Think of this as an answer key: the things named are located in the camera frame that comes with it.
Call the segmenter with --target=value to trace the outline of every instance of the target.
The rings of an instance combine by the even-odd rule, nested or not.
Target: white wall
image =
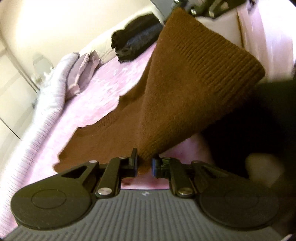
[[[7,1],[0,2],[0,17],[2,16],[4,9],[6,8],[6,4],[7,4]]]
[[[29,86],[0,42],[0,179],[13,149],[31,123],[37,93]]]
[[[55,66],[65,54],[79,51],[150,0],[2,0],[1,32],[31,75],[34,52]]]

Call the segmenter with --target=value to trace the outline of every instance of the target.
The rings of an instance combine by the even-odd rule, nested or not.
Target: metal screw
[[[178,193],[180,193],[181,195],[187,196],[187,195],[191,195],[193,193],[192,188],[180,188],[178,190]]]
[[[193,16],[196,16],[196,15],[197,15],[196,10],[195,10],[194,8],[191,9],[191,14],[192,14]]]
[[[97,191],[98,194],[100,195],[109,195],[112,193],[112,189],[111,188],[100,188],[98,191]]]

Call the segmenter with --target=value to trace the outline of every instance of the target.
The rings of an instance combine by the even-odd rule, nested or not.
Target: black clamp
[[[171,8],[181,7],[194,17],[215,19],[246,2],[253,8],[256,0],[174,0]]]
[[[20,189],[11,200],[18,224],[31,229],[56,229],[82,219],[98,199],[112,198],[121,178],[136,177],[137,149],[109,164],[91,160]]]
[[[154,158],[152,168],[155,177],[169,179],[173,195],[195,199],[206,216],[224,226],[262,228],[278,213],[278,197],[269,188],[207,163]]]

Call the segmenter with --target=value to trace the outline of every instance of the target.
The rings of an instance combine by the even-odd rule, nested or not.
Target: fabric
[[[136,61],[129,63],[120,64],[117,59],[112,59],[94,73],[87,88],[65,104],[63,113],[34,158],[34,164],[24,166],[26,175],[22,187],[56,174],[53,165],[58,162],[58,154],[77,127],[94,124],[116,108],[119,96],[128,92],[139,81],[153,49],[154,45]],[[6,236],[16,226],[13,220],[6,232],[0,233],[0,237]]]
[[[158,23],[129,39],[126,45],[116,52],[118,61],[123,63],[136,59],[158,39],[162,29],[163,26]]]
[[[247,5],[237,8],[244,48],[263,65],[261,82],[290,78],[296,60],[296,8],[290,0],[261,0],[251,14]]]
[[[157,18],[160,20],[160,22],[163,22],[163,16],[158,11],[158,9],[153,5],[151,2],[147,2],[147,6],[143,9],[137,11],[133,15],[129,16],[125,20],[121,21],[114,27],[108,29],[104,33],[100,34],[98,37],[96,37],[93,41],[91,41],[87,46],[85,46],[79,53],[80,55],[84,55],[85,53],[92,52],[95,50],[99,56],[99,58],[102,61],[102,64],[108,63],[113,58],[116,58],[116,53],[114,49],[111,48],[111,36],[112,34],[117,31],[118,29],[124,28],[126,24],[128,24],[133,19],[137,18],[138,16],[145,15],[148,13],[154,13],[154,15],[157,16]]]
[[[117,30],[112,34],[111,47],[114,48],[115,51],[122,49],[129,39],[158,23],[160,22],[153,13],[137,17],[129,22],[124,29]]]
[[[78,95],[86,88],[99,62],[100,59],[95,50],[82,55],[77,60],[67,78],[66,100]]]
[[[64,56],[46,79],[44,87],[40,90],[32,123],[3,171],[5,182],[0,185],[0,236],[10,231],[13,222],[10,210],[12,196],[23,187],[43,141],[62,113],[66,94],[66,77],[78,58],[77,53]]]
[[[139,83],[116,110],[74,133],[55,170],[88,160],[108,162],[137,147],[139,171],[146,172],[155,154],[232,111],[264,74],[248,52],[177,9]]]
[[[111,47],[120,63],[132,61],[142,54],[158,38],[162,25],[153,14],[139,16],[112,34]]]
[[[245,160],[251,153],[278,154],[283,135],[270,111],[255,98],[202,132],[215,164],[248,178]]]

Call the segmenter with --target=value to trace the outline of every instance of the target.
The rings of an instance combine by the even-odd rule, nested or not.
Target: ribbed knit cuff
[[[181,8],[174,10],[168,19],[158,40],[160,45],[162,36],[171,45],[165,46],[178,49],[184,64],[218,95],[221,105],[236,102],[238,93],[245,94],[265,75],[254,56],[209,30]]]

